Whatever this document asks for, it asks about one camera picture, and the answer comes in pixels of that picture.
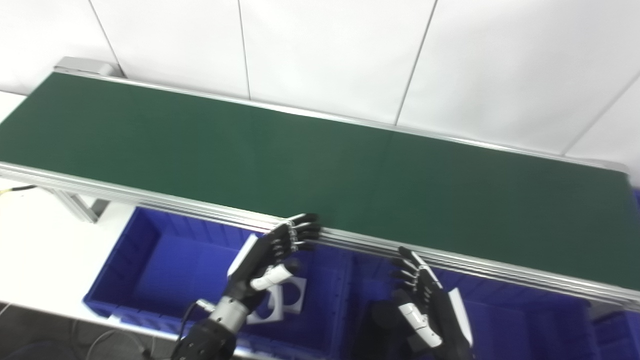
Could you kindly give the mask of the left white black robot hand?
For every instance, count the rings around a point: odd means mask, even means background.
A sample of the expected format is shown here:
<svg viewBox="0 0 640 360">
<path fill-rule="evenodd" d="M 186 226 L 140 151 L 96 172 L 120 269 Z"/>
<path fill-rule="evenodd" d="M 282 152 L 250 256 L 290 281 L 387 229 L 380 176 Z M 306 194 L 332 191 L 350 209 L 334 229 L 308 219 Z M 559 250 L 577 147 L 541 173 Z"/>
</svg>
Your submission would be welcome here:
<svg viewBox="0 0 640 360">
<path fill-rule="evenodd" d="M 271 231 L 258 237 L 245 253 L 237 255 L 237 266 L 227 276 L 223 297 L 230 297 L 252 313 L 263 302 L 266 291 L 255 290 L 251 281 L 265 275 L 269 267 L 290 264 L 292 253 L 313 250 L 309 240 L 320 237 L 322 226 L 315 213 L 302 213 L 284 219 Z"/>
</svg>

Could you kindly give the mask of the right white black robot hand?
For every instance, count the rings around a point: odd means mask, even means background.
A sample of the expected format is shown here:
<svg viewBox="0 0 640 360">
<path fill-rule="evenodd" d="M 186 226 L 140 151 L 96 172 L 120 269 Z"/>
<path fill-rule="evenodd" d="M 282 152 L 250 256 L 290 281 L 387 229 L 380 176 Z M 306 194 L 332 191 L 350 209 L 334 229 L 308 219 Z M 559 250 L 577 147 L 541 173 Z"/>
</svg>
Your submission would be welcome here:
<svg viewBox="0 0 640 360">
<path fill-rule="evenodd" d="M 473 360 L 473 331 L 460 290 L 447 291 L 432 268 L 416 252 L 400 246 L 391 274 L 402 280 L 392 293 L 411 333 L 404 350 L 409 357 Z"/>
</svg>

